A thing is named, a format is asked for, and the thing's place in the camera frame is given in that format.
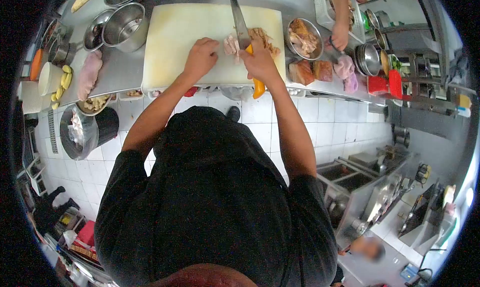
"black shirt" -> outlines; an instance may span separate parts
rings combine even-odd
[[[213,108],[171,118],[150,177],[119,154],[95,226],[99,261],[120,286],[193,264],[228,266],[258,286],[328,286],[337,248],[312,176],[287,190],[248,127]]]

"trash can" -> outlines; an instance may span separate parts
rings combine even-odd
[[[95,116],[85,116],[78,113],[83,127],[84,145],[81,146],[69,136],[68,126],[72,125],[72,117],[76,105],[70,105],[60,119],[60,140],[65,152],[73,160],[83,160],[96,147],[114,139],[119,131],[119,118],[117,112],[110,107],[105,107]]]

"black trash bin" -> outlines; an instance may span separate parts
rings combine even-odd
[[[83,148],[81,146],[77,146],[73,140],[70,140],[68,135],[68,126],[72,124],[71,120],[72,116],[74,115],[72,109],[74,107],[76,107],[76,105],[70,105],[65,111],[63,111],[60,120],[60,140],[68,156],[72,159],[78,160],[83,153]],[[119,117],[117,112],[110,107],[105,107],[104,110],[95,116],[82,116],[82,118],[82,126],[84,127],[91,125],[93,120],[96,121],[99,134],[97,147],[111,139],[114,139],[118,134]]]

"yellow knife handle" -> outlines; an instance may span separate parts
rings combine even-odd
[[[249,54],[254,53],[254,49],[252,48],[251,44],[248,46],[247,49],[245,49],[245,51]],[[257,99],[257,98],[260,98],[262,96],[262,94],[265,93],[265,84],[262,81],[259,81],[255,78],[253,78],[253,82],[255,84],[255,90],[253,92],[253,96],[254,96],[253,98]]]

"knife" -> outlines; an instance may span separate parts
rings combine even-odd
[[[233,21],[235,22],[235,30],[237,31],[237,39],[240,50],[245,50],[249,54],[253,54],[254,50],[252,48],[252,41],[248,35],[247,25],[243,19],[243,14],[240,9],[239,3],[237,0],[230,0],[232,6]],[[265,92],[265,84],[262,81],[259,81],[253,78],[255,84],[255,91],[253,92],[253,98],[257,99],[262,96]]]

